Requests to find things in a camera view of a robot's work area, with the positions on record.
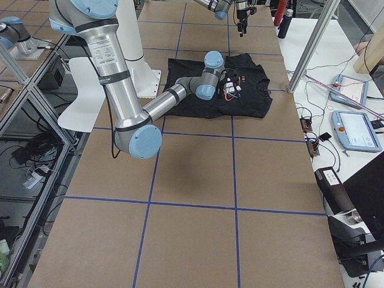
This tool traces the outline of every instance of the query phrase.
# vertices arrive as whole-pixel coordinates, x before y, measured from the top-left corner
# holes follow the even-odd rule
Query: white table
[[[285,39],[279,39],[279,44],[281,48],[281,53],[284,56],[284,63],[289,71],[293,71],[296,68],[296,65],[303,53],[304,47],[307,44],[307,41],[312,33],[312,30],[316,24],[316,19],[292,19],[291,25],[289,27],[287,36]],[[341,29],[340,25],[336,20],[332,20],[308,67],[313,68],[316,66],[324,65],[337,65],[343,61],[348,61],[355,51],[348,41],[346,35]],[[352,76],[362,80],[370,80],[371,77],[368,74],[358,74],[353,69],[353,63],[356,61],[357,56],[355,55],[351,61],[343,63],[336,67],[323,67],[313,70],[308,70],[307,74],[323,83],[331,84],[333,83],[335,77],[340,74],[343,69],[343,74]],[[314,117],[312,128],[317,135],[321,135],[325,132],[328,132],[332,135],[330,141],[335,145],[338,153],[340,155],[340,171],[337,173],[338,177],[342,182],[351,177],[355,172],[360,168],[364,167],[368,162],[370,162],[374,157],[378,156],[379,153],[369,153],[369,152],[357,152],[357,151],[347,151],[346,155],[343,151],[344,148],[339,144],[335,131],[331,126],[331,113],[333,110],[343,110],[343,111],[358,111],[352,107],[328,100],[329,91],[322,88],[318,84],[309,83],[307,85],[308,98],[305,93],[305,84],[309,81],[306,77],[303,77],[298,85],[294,96],[295,101],[300,103],[304,107],[310,109],[313,115],[321,115],[322,111],[316,106],[312,105],[310,102],[320,106],[325,107],[325,115],[322,121],[322,117]],[[373,81],[368,83],[368,96],[382,98],[382,95]],[[384,101],[380,100],[367,100],[367,107],[373,109],[378,113],[384,113]],[[303,116],[308,116],[309,112],[303,111],[303,109],[298,109],[299,115],[301,113]],[[371,120],[374,120],[374,116],[368,114],[368,117]],[[378,138],[382,146],[384,147],[384,134],[378,134]],[[324,146],[329,148],[334,154],[335,150],[328,141],[322,143]],[[331,166],[333,164],[333,156],[325,148],[319,148],[320,156],[314,157],[313,160],[313,170],[317,170],[321,167]],[[335,165],[335,170],[337,170],[338,161]],[[346,287],[352,287],[355,282],[362,282],[358,278],[350,278],[346,274],[343,267],[344,284]],[[372,273],[369,277],[366,288],[379,288],[384,287],[384,272]]]

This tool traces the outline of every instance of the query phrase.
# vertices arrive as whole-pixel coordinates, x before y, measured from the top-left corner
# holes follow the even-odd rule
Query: green object
[[[10,260],[8,259],[7,255],[0,252],[0,272],[1,272],[1,274],[4,274],[4,272],[8,269],[9,264],[10,264]]]

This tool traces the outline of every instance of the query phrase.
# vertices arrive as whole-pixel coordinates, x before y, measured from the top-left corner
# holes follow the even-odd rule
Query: black cloth
[[[201,76],[204,66],[204,62],[199,61],[168,59],[168,78],[164,90],[173,86],[180,77]],[[272,98],[268,92],[269,79],[262,66],[256,65],[249,54],[241,54],[227,56],[225,68],[227,75],[219,83],[216,95],[211,100],[189,95],[166,114],[209,119],[223,115],[263,118],[269,110]],[[223,95],[223,85],[228,77],[236,84],[239,77],[244,79],[239,85],[240,97],[231,101],[226,101]]]

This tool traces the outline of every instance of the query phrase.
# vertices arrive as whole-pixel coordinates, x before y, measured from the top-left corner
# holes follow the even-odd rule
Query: white sticker
[[[109,39],[89,43],[88,47],[97,67],[116,63],[115,48]]]
[[[324,176],[328,180],[328,183],[330,185],[337,185],[339,184],[335,173],[332,170],[324,170]]]

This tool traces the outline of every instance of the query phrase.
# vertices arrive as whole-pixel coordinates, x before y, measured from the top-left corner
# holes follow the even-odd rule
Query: light blue cap
[[[5,18],[1,19],[0,21],[4,22],[5,24],[21,24],[21,23],[23,23],[20,20],[20,18],[18,18],[16,16],[5,17]]]
[[[205,55],[204,63],[208,68],[216,69],[224,64],[224,59],[218,51],[210,51]]]
[[[155,125],[140,127],[131,138],[130,154],[137,159],[151,158],[160,149],[162,141],[161,131]]]
[[[71,2],[82,13],[100,20],[115,15],[119,3],[118,0],[71,0]]]
[[[66,24],[54,21],[51,18],[49,20],[50,20],[50,26],[53,30],[58,31],[60,33],[64,33],[64,34],[73,35],[73,36],[77,35],[76,30],[72,26],[68,26]]]
[[[223,11],[217,11],[215,12],[215,17],[218,19],[218,20],[223,20],[225,19],[225,17],[227,17],[228,13],[227,12],[223,12]]]
[[[11,49],[13,47],[13,43],[10,40],[8,40],[8,39],[6,39],[4,37],[0,37],[0,43],[6,49]]]
[[[212,85],[200,85],[196,88],[196,96],[203,100],[210,100],[215,95],[216,88]]]

